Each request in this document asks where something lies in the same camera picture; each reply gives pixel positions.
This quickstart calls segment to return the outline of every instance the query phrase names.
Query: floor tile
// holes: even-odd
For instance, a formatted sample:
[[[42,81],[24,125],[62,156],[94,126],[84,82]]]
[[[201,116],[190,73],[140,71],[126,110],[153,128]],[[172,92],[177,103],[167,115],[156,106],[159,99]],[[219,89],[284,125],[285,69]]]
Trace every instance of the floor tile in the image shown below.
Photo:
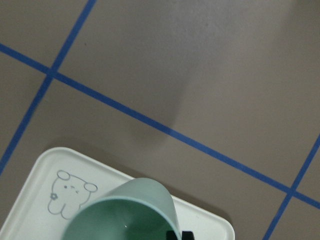
[[[297,191],[320,202],[320,151],[314,156]]]
[[[85,0],[1,1],[0,43],[49,67],[85,3]]]
[[[65,146],[230,221],[236,239],[261,239],[285,194],[124,113],[54,81],[0,178],[1,222],[37,157]]]
[[[270,240],[320,239],[320,211],[298,199],[292,199]]]
[[[100,1],[61,72],[290,186],[320,132],[319,7]]]
[[[0,156],[34,99],[45,75],[0,53]]]

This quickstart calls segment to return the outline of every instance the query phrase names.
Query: plastic tray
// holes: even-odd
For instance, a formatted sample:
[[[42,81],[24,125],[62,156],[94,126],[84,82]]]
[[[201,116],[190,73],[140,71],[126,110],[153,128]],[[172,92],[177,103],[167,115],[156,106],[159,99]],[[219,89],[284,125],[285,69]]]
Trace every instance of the plastic tray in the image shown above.
[[[59,175],[65,176],[65,172],[69,173],[70,185],[79,193],[55,199],[53,188],[60,184]],[[72,149],[49,149],[33,166],[0,231],[0,239],[58,240],[69,218],[79,208],[131,179],[133,177]],[[192,231],[195,240],[235,239],[228,221],[172,197],[180,229]]]

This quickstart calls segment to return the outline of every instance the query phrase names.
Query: bear face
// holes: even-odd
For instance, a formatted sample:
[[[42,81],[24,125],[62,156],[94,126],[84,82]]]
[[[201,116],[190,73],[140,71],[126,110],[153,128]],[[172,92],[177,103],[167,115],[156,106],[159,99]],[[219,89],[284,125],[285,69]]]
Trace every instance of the bear face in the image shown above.
[[[91,193],[97,190],[95,184],[59,170],[52,184],[48,211],[54,215],[60,214],[64,219],[70,219],[89,200]]]

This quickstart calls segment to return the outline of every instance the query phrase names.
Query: mint green plastic cup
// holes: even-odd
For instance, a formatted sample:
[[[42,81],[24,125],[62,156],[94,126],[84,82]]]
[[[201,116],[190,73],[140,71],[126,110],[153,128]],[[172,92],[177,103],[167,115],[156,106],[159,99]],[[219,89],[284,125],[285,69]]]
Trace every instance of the mint green plastic cup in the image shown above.
[[[166,240],[179,230],[173,199],[159,182],[136,178],[82,209],[62,240]]]

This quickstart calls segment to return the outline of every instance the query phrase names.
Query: blue grout line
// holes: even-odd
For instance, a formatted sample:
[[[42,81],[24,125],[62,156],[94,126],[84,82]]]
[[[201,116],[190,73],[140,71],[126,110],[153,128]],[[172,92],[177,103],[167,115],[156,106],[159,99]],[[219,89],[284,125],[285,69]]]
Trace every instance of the blue grout line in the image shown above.
[[[287,194],[285,196],[283,202],[281,203],[281,205],[279,207],[279,210],[276,212],[276,214],[275,214],[273,220],[271,221],[271,223],[270,223],[270,225],[269,225],[269,227],[268,227],[268,229],[267,229],[267,231],[266,231],[266,233],[265,233],[265,235],[264,235],[262,240],[268,240],[270,238],[271,234],[274,232],[276,226],[278,225],[282,214],[286,210],[291,198],[292,198],[292,195],[290,195],[290,194]]]
[[[94,7],[96,3],[96,0],[89,0],[83,11],[81,12],[80,16],[78,17],[77,21],[75,22],[69,36],[67,37],[67,39],[65,40],[58,56],[56,57],[51,69],[54,73],[56,73],[59,69],[59,67],[61,66],[62,62],[64,61],[68,51],[71,48],[71,45],[74,43],[80,29],[82,28],[82,26],[84,25],[89,13],[91,12],[92,8]]]
[[[281,216],[284,214],[287,206],[288,206],[288,203],[290,202],[291,198],[293,196],[298,196],[299,199],[301,200],[307,200],[306,197],[303,196],[303,194],[298,194],[297,193],[297,188],[301,182],[301,180],[303,179],[303,177],[305,176],[307,170],[308,170],[308,167],[310,166],[312,160],[314,159],[318,149],[319,149],[319,146],[320,146],[320,134],[319,136],[317,137],[310,153],[308,154],[306,160],[304,161],[299,173],[297,174],[291,188],[290,188],[290,191],[286,194],[282,204],[280,205],[280,208],[278,209],[277,213],[275,214],[273,220],[271,221],[264,237],[263,237],[263,240],[268,240],[270,238],[270,236],[272,235],[273,231],[275,230],[277,224],[279,223],[279,220],[281,218]],[[310,201],[308,199],[308,202],[312,203],[311,205],[314,206],[314,204],[317,203],[317,201],[313,200],[313,201]]]
[[[57,73],[55,78],[57,80],[61,81],[62,83],[66,84],[74,89],[77,89],[80,92],[83,92],[84,94],[86,94],[86,95],[88,95],[88,96],[90,96],[90,97],[92,97],[92,98],[94,98],[104,104],[107,104],[112,108],[119,110],[120,112],[122,112],[126,115],[129,115],[129,116],[155,128],[155,129],[157,129],[157,130],[159,130],[159,131],[161,131],[161,132],[163,132],[163,133],[165,133],[165,134],[167,134],[167,135],[169,135],[169,136],[171,136],[171,137],[173,137],[173,138],[175,138],[175,139],[177,139],[177,140],[179,140],[179,141],[181,141],[181,142],[183,142],[183,143],[185,143],[185,144],[187,144],[187,145],[189,145],[189,146],[191,146],[191,147],[193,147],[193,148],[195,148],[205,154],[210,155],[211,157],[214,157],[214,158],[216,158],[216,159],[218,159],[218,160],[220,160],[220,161],[222,161],[222,162],[224,162],[224,163],[226,163],[226,164],[228,164],[228,165],[230,165],[230,166],[232,166],[232,167],[234,167],[234,168],[236,168],[246,174],[249,174],[250,176],[252,176],[256,179],[263,181],[266,184],[269,184],[269,185],[271,185],[271,186],[273,186],[283,192],[286,192],[286,193],[290,190],[290,188],[285,186],[284,184],[254,170],[248,166],[245,166],[244,164],[237,162],[237,161],[231,159],[230,157],[227,157],[227,156],[221,154],[220,152],[215,151],[212,148],[210,148],[210,147],[208,147],[198,141],[195,141],[195,140],[191,139],[190,137],[187,137],[187,136],[185,136],[185,135],[183,135],[183,134],[181,134],[181,133],[179,133],[179,132],[177,132],[177,131],[175,131],[175,130],[173,130],[173,129],[171,129],[171,128],[169,128],[169,127],[167,127],[167,126],[165,126],[165,125],[163,125],[163,124],[161,124],[161,123],[159,123],[159,122],[157,122],[157,121],[155,121],[155,120],[153,120],[153,119],[151,119],[151,118],[149,118],[149,117],[147,117],[147,116],[145,116],[145,115],[143,115],[143,114],[141,114],[141,113],[139,113],[139,112],[109,98],[109,97],[107,97],[107,96],[105,96],[105,95],[79,83],[79,82],[77,82],[77,81],[74,81],[73,79],[71,79],[67,76],[64,76],[61,73]]]
[[[88,15],[89,15],[90,11],[92,10],[93,6],[95,5],[95,3],[96,3],[96,0],[89,0],[86,3],[83,11],[81,12],[80,16],[78,17],[77,21],[75,22],[70,34],[68,35],[61,50],[59,51],[57,57],[55,58],[54,63],[51,68],[48,68],[48,67],[32,60],[31,58],[24,56],[21,53],[14,51],[13,49],[11,49],[7,46],[4,46],[3,44],[0,45],[1,52],[5,53],[9,56],[12,56],[13,58],[33,67],[41,72],[43,71],[44,73],[46,73],[45,79],[43,80],[38,92],[36,93],[33,101],[31,102],[31,105],[29,106],[28,110],[26,111],[22,121],[20,122],[17,130],[15,131],[8,147],[6,148],[2,158],[0,160],[0,175],[4,171],[6,165],[8,164],[12,153],[16,149],[22,135],[24,134],[24,132],[25,132],[30,120],[31,120],[31,117],[33,116],[37,106],[39,105],[39,103],[43,99],[44,95],[46,94],[51,82],[53,81],[54,76],[57,74],[59,67],[61,66],[62,62],[64,61],[69,49],[71,48],[73,42],[75,41],[81,27],[85,23],[85,20],[87,19]]]
[[[22,118],[22,121],[20,122],[17,130],[15,131],[8,147],[6,148],[1,160],[0,160],[0,175],[4,171],[12,153],[16,149],[16,146],[18,145],[22,135],[24,134],[30,119],[32,115],[34,114],[37,106],[39,105],[40,101],[46,94],[50,84],[52,82],[52,77],[47,76],[44,81],[42,82],[38,92],[36,93],[33,101],[31,102],[31,105],[29,106],[28,110],[26,111],[25,115]]]
[[[312,199],[312,198],[310,198],[310,197],[308,197],[298,191],[295,191],[293,193],[293,197],[295,197],[295,198],[297,198],[297,199],[299,199],[299,200],[301,200],[311,206],[314,206],[317,209],[320,209],[320,202],[318,202],[318,201],[316,201],[316,200],[314,200],[314,199]]]
[[[31,59],[30,57],[27,57],[13,49],[11,49],[10,47],[7,47],[3,44],[0,43],[0,52],[9,55],[10,57],[24,63],[27,64],[28,66],[44,73],[47,74],[47,72],[49,71],[49,67]]]

